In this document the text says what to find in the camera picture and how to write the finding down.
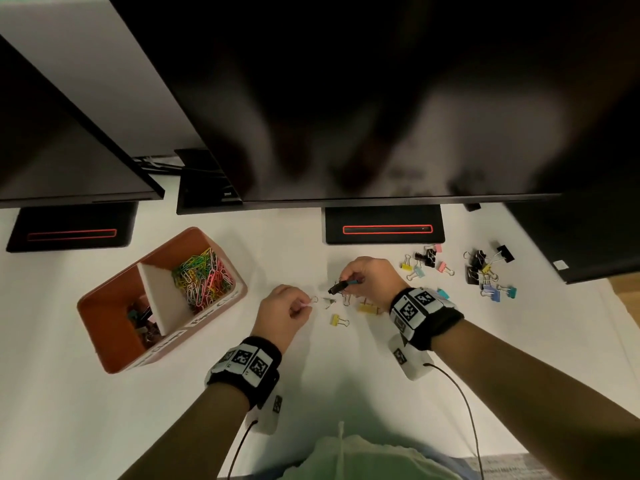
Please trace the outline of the person's left hand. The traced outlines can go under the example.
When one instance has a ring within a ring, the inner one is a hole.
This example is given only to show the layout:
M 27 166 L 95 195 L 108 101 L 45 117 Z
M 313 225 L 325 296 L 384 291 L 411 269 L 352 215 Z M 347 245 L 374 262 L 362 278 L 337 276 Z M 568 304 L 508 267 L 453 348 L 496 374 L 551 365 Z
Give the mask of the person's left hand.
M 292 285 L 281 284 L 261 302 L 251 336 L 266 339 L 281 354 L 285 354 L 297 332 L 308 321 L 309 316 L 289 316 L 286 309 L 286 289 Z

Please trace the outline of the person's right hand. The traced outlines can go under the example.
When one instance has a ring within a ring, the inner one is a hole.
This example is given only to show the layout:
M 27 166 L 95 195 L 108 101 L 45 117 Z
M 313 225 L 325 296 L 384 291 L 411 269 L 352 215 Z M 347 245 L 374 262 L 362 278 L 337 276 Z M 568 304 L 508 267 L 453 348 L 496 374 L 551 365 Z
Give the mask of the person's right hand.
M 409 284 L 396 272 L 391 263 L 383 258 L 358 257 L 353 261 L 366 261 L 364 290 L 357 298 L 365 298 L 389 312 L 396 296 L 409 289 Z

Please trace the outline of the person's right forearm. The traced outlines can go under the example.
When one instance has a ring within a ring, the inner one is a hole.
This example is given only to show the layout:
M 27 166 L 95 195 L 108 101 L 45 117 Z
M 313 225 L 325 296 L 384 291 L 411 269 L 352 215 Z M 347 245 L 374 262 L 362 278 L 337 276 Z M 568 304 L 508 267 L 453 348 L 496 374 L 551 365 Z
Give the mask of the person's right forearm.
M 431 348 L 559 480 L 640 480 L 640 418 L 464 319 Z

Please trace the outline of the person's left forearm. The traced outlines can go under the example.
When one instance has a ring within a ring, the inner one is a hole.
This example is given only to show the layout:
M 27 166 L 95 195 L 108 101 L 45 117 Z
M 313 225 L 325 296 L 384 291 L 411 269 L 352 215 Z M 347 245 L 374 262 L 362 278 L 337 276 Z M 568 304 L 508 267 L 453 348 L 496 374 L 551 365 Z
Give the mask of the person's left forearm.
M 118 480 L 216 480 L 249 409 L 236 387 L 206 387 Z

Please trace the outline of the black monitor base red stripe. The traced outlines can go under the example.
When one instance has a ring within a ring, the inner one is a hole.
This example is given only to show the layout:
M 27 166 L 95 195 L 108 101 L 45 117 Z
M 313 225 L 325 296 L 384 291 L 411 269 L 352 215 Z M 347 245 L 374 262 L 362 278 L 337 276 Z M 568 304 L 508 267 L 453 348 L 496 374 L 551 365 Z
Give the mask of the black monitor base red stripe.
M 442 244 L 439 205 L 324 208 L 324 241 L 329 245 Z
M 20 209 L 9 253 L 123 248 L 130 244 L 138 202 Z

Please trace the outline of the black left wristband with markers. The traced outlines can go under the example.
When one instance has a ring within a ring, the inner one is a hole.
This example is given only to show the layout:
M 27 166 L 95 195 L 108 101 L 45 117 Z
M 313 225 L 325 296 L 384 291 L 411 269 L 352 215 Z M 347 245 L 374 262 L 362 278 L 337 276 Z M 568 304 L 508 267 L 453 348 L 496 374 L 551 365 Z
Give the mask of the black left wristband with markers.
M 262 408 L 280 379 L 282 353 L 272 342 L 255 336 L 245 338 L 208 371 L 205 385 L 231 385 L 247 398 L 250 409 Z

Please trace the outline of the pile of coloured paper clips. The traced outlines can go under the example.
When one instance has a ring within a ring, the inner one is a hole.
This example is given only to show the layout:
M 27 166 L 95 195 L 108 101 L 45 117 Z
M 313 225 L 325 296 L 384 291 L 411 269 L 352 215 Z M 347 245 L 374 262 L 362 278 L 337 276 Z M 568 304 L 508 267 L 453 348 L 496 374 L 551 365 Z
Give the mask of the pile of coloured paper clips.
M 236 284 L 212 247 L 174 267 L 171 275 L 194 315 L 217 304 Z

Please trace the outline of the scatter of assorted binder clips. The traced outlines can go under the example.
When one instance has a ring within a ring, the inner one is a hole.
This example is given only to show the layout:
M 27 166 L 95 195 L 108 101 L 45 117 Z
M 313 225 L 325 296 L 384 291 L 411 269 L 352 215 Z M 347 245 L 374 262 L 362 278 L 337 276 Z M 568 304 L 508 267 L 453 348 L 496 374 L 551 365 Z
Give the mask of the scatter of assorted binder clips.
M 426 269 L 434 269 L 441 274 L 454 276 L 455 271 L 443 260 L 438 260 L 442 253 L 442 244 L 428 244 L 422 252 L 407 254 L 400 264 L 400 269 L 407 272 L 406 279 L 411 282 L 426 276 Z M 501 285 L 499 275 L 493 270 L 498 262 L 511 263 L 515 260 L 512 252 L 505 245 L 500 245 L 493 256 L 489 256 L 483 250 L 466 251 L 463 254 L 465 260 L 465 282 L 479 288 L 480 295 L 490 298 L 495 303 L 500 303 L 502 296 L 510 299 L 517 297 L 517 288 L 512 285 Z

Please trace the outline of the black docking box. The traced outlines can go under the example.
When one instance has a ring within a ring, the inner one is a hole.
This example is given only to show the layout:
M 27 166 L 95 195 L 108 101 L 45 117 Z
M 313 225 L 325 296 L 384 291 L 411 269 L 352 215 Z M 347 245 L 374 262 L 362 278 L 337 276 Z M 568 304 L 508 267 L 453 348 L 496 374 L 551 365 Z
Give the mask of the black docking box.
M 243 206 L 239 194 L 208 149 L 178 149 L 175 152 L 183 163 L 177 215 L 233 211 Z

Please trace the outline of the heap of boxed binder clips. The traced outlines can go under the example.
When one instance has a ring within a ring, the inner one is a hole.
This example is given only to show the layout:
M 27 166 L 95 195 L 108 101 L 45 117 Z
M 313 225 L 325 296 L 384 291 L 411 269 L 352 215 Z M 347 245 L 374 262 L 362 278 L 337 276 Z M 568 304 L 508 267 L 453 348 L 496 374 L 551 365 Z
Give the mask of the heap of boxed binder clips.
M 127 319 L 144 348 L 150 349 L 163 339 L 146 294 L 140 295 L 128 305 Z

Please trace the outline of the light green shirt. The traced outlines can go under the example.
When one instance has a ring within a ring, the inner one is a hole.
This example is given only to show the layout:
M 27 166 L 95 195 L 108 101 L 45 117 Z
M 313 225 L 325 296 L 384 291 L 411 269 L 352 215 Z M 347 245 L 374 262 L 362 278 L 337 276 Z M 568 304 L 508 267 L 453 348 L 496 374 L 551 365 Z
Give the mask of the light green shirt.
M 463 480 L 452 468 L 413 448 L 373 444 L 358 435 L 320 438 L 299 466 L 278 480 Z

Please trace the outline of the large black monitor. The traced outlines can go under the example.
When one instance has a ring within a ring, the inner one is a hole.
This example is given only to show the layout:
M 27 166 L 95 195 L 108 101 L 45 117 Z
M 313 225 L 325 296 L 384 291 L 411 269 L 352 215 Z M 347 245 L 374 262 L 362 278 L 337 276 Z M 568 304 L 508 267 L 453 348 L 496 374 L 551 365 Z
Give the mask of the large black monitor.
M 246 203 L 554 195 L 640 85 L 640 0 L 109 0 Z

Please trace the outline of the orange organizer box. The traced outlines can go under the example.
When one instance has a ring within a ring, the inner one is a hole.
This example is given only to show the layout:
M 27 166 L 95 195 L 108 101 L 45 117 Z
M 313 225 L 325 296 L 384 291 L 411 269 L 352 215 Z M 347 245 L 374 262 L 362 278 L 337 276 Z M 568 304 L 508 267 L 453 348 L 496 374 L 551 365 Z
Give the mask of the orange organizer box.
M 210 248 L 220 255 L 231 277 L 231 290 L 194 314 L 172 283 L 170 266 L 196 251 Z M 133 265 L 108 279 L 77 304 L 77 311 L 107 373 L 114 374 L 154 363 L 242 300 L 247 286 L 223 250 L 199 228 L 190 227 Z M 146 348 L 127 318 L 127 309 L 146 297 L 161 340 Z

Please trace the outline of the black laptop with white sticker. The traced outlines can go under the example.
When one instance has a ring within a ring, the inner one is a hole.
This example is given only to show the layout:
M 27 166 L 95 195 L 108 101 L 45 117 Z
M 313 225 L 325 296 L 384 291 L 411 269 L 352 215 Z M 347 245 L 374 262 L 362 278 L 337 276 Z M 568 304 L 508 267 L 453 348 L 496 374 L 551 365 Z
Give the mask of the black laptop with white sticker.
M 640 272 L 640 189 L 505 206 L 566 284 Z

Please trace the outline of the smaller black monitor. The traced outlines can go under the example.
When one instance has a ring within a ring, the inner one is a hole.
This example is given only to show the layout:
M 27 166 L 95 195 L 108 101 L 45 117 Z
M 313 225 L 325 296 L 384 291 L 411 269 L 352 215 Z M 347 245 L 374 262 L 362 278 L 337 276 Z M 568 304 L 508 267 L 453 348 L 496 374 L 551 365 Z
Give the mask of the smaller black monitor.
M 163 197 L 153 178 L 0 36 L 0 209 Z

